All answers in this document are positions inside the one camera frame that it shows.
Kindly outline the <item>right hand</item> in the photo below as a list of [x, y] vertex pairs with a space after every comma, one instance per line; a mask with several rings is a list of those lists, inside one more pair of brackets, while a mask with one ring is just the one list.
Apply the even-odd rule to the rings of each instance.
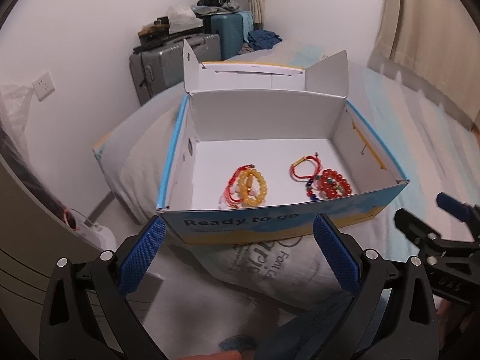
[[437, 316], [439, 359], [479, 360], [479, 297], [444, 297]]

